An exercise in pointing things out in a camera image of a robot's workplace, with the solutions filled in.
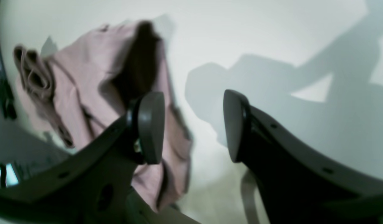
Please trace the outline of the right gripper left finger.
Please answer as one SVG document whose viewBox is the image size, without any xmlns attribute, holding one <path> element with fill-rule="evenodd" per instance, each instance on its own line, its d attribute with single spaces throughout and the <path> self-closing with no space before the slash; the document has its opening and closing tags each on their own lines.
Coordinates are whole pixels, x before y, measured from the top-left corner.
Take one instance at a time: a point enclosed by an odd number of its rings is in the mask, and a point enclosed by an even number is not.
<svg viewBox="0 0 383 224">
<path fill-rule="evenodd" d="M 162 92 L 132 101 L 76 155 L 18 185 L 0 190 L 0 218 L 15 224 L 147 224 L 143 210 L 127 205 L 136 168 L 162 160 L 165 126 Z"/>
</svg>

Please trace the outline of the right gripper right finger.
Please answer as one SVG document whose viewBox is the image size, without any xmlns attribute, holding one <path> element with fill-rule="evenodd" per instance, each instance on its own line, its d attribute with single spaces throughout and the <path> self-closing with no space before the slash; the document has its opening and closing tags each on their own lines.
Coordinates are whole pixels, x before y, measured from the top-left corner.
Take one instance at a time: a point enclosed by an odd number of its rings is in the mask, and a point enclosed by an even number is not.
<svg viewBox="0 0 383 224">
<path fill-rule="evenodd" d="M 317 152 L 247 97 L 225 90 L 234 163 L 252 172 L 272 224 L 383 224 L 383 180 Z"/>
</svg>

